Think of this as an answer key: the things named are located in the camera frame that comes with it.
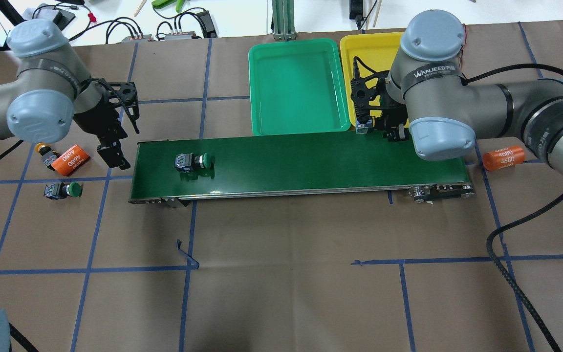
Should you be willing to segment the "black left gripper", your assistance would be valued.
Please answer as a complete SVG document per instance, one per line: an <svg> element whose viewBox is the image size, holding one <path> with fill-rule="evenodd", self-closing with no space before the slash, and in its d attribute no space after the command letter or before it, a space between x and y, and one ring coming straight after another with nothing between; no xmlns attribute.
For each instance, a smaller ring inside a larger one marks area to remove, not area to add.
<svg viewBox="0 0 563 352"><path fill-rule="evenodd" d="M74 122L84 132L97 136L97 154L110 169L131 167L123 154L121 140L128 137L119 121L121 110L139 134L138 90L135 82L107 82L88 78L81 82L81 93L74 100Z"/></svg>

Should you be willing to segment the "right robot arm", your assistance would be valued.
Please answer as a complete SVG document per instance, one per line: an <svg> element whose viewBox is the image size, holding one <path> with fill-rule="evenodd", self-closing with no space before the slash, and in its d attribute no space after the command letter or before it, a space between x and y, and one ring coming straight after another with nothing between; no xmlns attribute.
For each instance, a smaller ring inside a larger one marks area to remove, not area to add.
<svg viewBox="0 0 563 352"><path fill-rule="evenodd" d="M415 153L433 162L463 157L480 139L516 137L563 176L563 69L523 63L467 78L465 38L447 11L413 17L389 69L366 77L354 71L356 132L380 129L398 140L409 122Z"/></svg>

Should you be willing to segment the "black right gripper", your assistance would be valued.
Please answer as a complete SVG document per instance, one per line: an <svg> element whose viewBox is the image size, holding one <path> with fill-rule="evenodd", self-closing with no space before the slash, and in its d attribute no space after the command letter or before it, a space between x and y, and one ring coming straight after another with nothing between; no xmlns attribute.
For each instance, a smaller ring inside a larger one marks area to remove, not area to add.
<svg viewBox="0 0 563 352"><path fill-rule="evenodd" d="M389 142L405 142L409 130L408 113L402 103L398 103L387 93L390 71L375 71L358 57L353 58L353 78L351 79L351 100L356 118L371 116L373 130L381 130Z"/></svg>

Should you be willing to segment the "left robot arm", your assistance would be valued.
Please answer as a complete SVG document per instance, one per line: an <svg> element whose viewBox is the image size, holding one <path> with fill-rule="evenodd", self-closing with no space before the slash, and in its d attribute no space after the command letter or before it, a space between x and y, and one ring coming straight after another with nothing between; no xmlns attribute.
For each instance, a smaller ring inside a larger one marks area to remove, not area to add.
<svg viewBox="0 0 563 352"><path fill-rule="evenodd" d="M92 77L68 38L49 20L20 23L6 42L20 66L13 82L0 85L0 141L15 136L30 143L55 143L76 123L98 138L98 155L108 167L129 169L121 147L128 135L118 109L136 125L134 82Z"/></svg>

